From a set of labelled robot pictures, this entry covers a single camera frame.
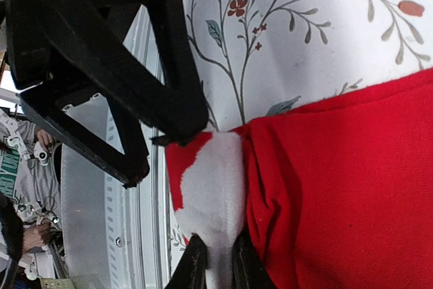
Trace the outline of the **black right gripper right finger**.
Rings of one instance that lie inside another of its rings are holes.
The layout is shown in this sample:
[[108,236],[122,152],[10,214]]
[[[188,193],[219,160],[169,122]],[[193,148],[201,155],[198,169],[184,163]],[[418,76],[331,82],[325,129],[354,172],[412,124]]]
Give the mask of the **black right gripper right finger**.
[[243,231],[233,245],[233,288],[276,289],[252,244]]

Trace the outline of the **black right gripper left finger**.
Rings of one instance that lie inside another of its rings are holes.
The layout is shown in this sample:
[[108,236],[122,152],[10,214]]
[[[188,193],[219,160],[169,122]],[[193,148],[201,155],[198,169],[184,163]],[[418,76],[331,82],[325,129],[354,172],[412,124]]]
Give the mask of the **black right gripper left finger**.
[[194,234],[165,289],[206,288],[206,245]]

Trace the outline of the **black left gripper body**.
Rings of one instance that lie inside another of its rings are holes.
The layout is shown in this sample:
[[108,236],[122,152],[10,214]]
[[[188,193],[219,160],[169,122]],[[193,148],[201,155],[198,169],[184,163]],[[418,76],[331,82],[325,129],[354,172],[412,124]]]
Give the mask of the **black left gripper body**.
[[5,0],[7,54],[16,86],[52,74],[58,83],[84,79],[99,89],[160,89],[123,45],[146,7],[164,69],[179,78],[179,0]]

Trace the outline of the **red santa sock pair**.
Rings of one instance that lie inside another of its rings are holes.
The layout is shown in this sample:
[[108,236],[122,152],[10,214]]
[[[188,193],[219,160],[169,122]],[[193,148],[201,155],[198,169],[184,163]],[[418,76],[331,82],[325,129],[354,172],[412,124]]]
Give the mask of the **red santa sock pair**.
[[250,236],[277,288],[432,287],[432,70],[166,149],[176,219],[233,286]]

